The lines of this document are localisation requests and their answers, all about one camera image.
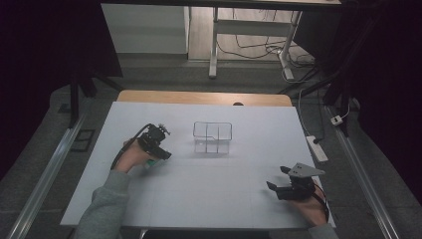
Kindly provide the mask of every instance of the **human hand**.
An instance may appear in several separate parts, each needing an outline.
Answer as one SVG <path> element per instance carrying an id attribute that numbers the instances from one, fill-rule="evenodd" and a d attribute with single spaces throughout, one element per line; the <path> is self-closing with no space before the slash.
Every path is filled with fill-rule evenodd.
<path id="1" fill-rule="evenodd" d="M 324 200 L 323 193 L 317 186 L 315 194 Z M 302 215 L 312 226 L 321 226 L 326 224 L 323 206 L 315 198 L 310 197 L 305 200 L 289 200 L 289 202 L 299 209 Z"/>
<path id="2" fill-rule="evenodd" d="M 136 165 L 145 165 L 149 159 L 157 158 L 142 150 L 142 148 L 139 146 L 139 143 L 137 143 L 135 140 L 120 157 L 114 167 L 114 170 L 128 173 Z"/>

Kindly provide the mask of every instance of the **gray floor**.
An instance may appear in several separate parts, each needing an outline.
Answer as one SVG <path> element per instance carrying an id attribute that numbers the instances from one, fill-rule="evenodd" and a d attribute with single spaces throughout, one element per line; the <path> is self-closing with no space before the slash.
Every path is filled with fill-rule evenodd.
<path id="1" fill-rule="evenodd" d="M 228 92 L 276 94 L 288 84 L 281 78 L 279 64 L 225 62 L 219 64 L 218 78 L 208 80 L 207 63 L 187 62 L 178 58 L 121 55 L 123 79 L 115 79 L 128 89 L 158 91 Z M 295 69 L 299 78 L 307 69 Z M 93 134 L 91 144 L 80 141 L 73 144 L 50 193 L 38 213 L 27 238 L 67 238 L 71 228 L 59 225 L 79 178 L 101 131 L 106 114 L 117 92 L 96 81 L 99 93 L 82 130 Z M 33 187 L 58 145 L 69 123 L 67 105 L 69 88 L 55 91 L 51 106 L 37 132 L 21 153 L 15 165 L 0 182 L 0 238 L 5 238 L 19 215 Z M 298 100 L 293 99 L 295 106 Z M 316 166 L 326 171 L 321 177 L 331 213 L 340 238 L 383 238 L 376 218 L 353 175 L 348 160 L 326 115 L 318 111 L 319 98 L 312 94 L 301 100 L 304 123 L 310 133 L 324 136 L 320 142 L 329 162 Z M 401 238 L 420 238 L 422 209 L 388 159 L 360 130 L 358 110 L 349 114 L 350 138 L 382 201 L 395 223 Z M 139 231 L 123 228 L 124 238 L 137 238 Z M 307 231 L 274 231 L 274 238 L 309 238 Z"/>

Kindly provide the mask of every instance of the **person's arm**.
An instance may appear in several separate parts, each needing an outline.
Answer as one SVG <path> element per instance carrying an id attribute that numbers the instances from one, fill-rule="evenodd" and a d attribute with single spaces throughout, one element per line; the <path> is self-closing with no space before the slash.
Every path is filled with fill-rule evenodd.
<path id="1" fill-rule="evenodd" d="M 324 199 L 322 191 L 316 188 L 316 195 Z M 289 201 L 304 215 L 307 221 L 313 226 L 309 229 L 313 239 L 338 239 L 337 234 L 331 224 L 325 219 L 323 206 L 313 197 L 305 200 Z"/>
<path id="2" fill-rule="evenodd" d="M 75 238 L 115 239 L 126 210 L 129 184 L 127 173 L 135 165 L 146 164 L 151 156 L 135 141 L 110 171 L 105 185 L 93 193 L 93 202 L 78 225 Z"/>

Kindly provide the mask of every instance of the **white board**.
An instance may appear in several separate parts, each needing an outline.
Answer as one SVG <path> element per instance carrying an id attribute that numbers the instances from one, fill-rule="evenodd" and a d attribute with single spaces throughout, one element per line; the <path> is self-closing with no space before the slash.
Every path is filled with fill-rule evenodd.
<path id="1" fill-rule="evenodd" d="M 230 122 L 230 153 L 195 153 L 196 121 Z M 289 186 L 289 177 L 280 171 L 282 165 L 315 166 L 295 108 L 142 103 L 113 103 L 62 225 L 78 225 L 93 191 L 106 181 L 122 143 L 148 123 L 164 123 L 171 132 L 162 146 L 172 156 L 149 170 L 139 166 L 129 173 L 130 199 L 122 225 L 146 229 L 309 227 L 266 184 L 268 180 Z"/>

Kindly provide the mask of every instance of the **wooden board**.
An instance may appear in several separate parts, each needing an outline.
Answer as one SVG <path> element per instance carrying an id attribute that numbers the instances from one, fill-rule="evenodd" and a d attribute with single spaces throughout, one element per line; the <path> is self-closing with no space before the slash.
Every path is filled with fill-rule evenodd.
<path id="1" fill-rule="evenodd" d="M 197 92 L 122 91 L 118 96 L 117 101 L 222 106 L 233 106 L 235 103 L 242 103 L 244 106 L 257 107 L 292 106 L 290 98 L 285 95 Z"/>

